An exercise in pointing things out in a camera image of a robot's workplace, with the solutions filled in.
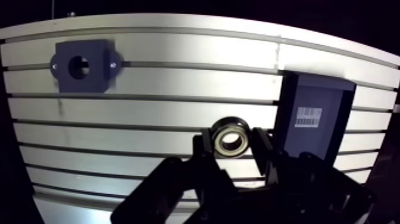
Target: black bracket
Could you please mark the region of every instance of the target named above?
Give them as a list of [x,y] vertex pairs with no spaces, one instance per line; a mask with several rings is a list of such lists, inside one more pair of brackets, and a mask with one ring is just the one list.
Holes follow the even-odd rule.
[[56,43],[50,65],[60,92],[105,92],[121,58],[108,40],[67,41]]

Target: curved panel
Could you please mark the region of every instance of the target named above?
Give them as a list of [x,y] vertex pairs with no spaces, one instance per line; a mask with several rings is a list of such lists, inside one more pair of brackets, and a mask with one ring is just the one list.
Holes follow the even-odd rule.
[[345,134],[339,151],[346,152],[379,149],[384,138],[384,133]]
[[62,18],[58,20],[41,21],[22,24],[0,30],[0,38],[48,34],[60,31],[76,31],[80,29],[107,29],[115,27],[172,27],[223,30],[241,33],[254,33],[296,40],[299,43],[315,43],[344,51],[366,55],[392,64],[400,64],[400,58],[388,52],[370,46],[327,35],[324,33],[304,30],[297,27],[283,26],[261,21],[244,20],[240,18],[216,17],[209,15],[182,14],[113,14],[92,15],[86,17]]
[[338,170],[352,170],[371,167],[375,163],[378,153],[362,153],[354,155],[340,155],[336,157],[334,167]]
[[358,183],[366,183],[370,173],[371,170],[363,170],[358,172],[346,173],[346,175],[354,181],[357,181]]
[[273,69],[277,43],[220,36],[119,33],[38,39],[1,45],[3,66],[48,64],[58,42],[109,39],[124,61],[227,64]]
[[278,36],[279,25],[241,18],[210,15],[135,13],[91,15],[41,21],[0,29],[0,38],[34,35],[65,30],[115,27],[172,27],[225,30]]
[[393,64],[400,64],[400,57],[397,55],[373,48],[361,43],[349,41],[336,36],[327,35],[311,30],[300,29],[297,27],[280,25],[279,34],[282,38],[315,43],[317,45],[330,46],[332,48],[351,51],[356,54],[366,55],[368,57],[380,59]]
[[250,126],[273,128],[277,107],[202,102],[17,99],[8,100],[15,119],[122,125],[210,127],[221,117],[237,116]]
[[354,94],[353,107],[367,107],[393,110],[397,93],[381,89],[357,86]]
[[[73,173],[55,172],[50,170],[27,167],[29,178],[33,183],[39,183],[60,188],[75,189],[79,191],[95,192],[101,194],[113,194],[127,196],[139,184],[141,180],[104,178],[98,176],[77,175]],[[235,186],[255,188],[264,186],[264,181],[235,182]],[[196,199],[194,190],[186,191],[184,199]]]
[[[14,123],[19,142],[131,153],[192,154],[196,133]],[[379,149],[384,133],[344,134],[339,151]]]
[[[58,93],[48,69],[6,71],[4,80],[8,93]],[[282,76],[259,73],[124,68],[106,94],[278,100],[281,84]]]
[[386,130],[391,115],[391,113],[352,110],[347,121],[346,130]]
[[400,70],[301,46],[281,44],[278,61],[282,70],[326,74],[391,88],[397,88],[400,81]]
[[[111,211],[34,197],[37,209],[46,224],[111,224]],[[181,224],[190,214],[172,213],[166,224]]]
[[[147,176],[163,160],[163,158],[73,153],[31,147],[20,147],[20,150],[25,163],[28,164],[113,175]],[[226,169],[231,178],[260,176],[253,159],[225,159],[217,160],[217,163],[221,169]]]

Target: barcode label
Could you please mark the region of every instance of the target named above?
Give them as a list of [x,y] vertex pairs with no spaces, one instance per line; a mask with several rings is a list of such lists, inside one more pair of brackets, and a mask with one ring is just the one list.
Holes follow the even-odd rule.
[[322,108],[299,107],[295,127],[318,127]]

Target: bearing hole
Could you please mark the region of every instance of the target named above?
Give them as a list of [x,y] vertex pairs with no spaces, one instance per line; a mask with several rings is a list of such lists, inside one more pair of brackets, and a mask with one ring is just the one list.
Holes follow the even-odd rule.
[[68,70],[74,79],[84,79],[90,72],[87,59],[81,56],[71,59]]
[[221,146],[227,151],[237,150],[242,145],[242,138],[237,133],[227,133],[222,137]]

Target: metal ring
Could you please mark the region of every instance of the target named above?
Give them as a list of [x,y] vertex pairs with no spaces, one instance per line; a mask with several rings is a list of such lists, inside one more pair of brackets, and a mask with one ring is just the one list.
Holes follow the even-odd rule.
[[[222,157],[240,157],[249,147],[249,127],[238,117],[225,117],[219,120],[212,126],[211,132],[215,151]],[[237,134],[237,140],[224,142],[224,137],[232,133]]]

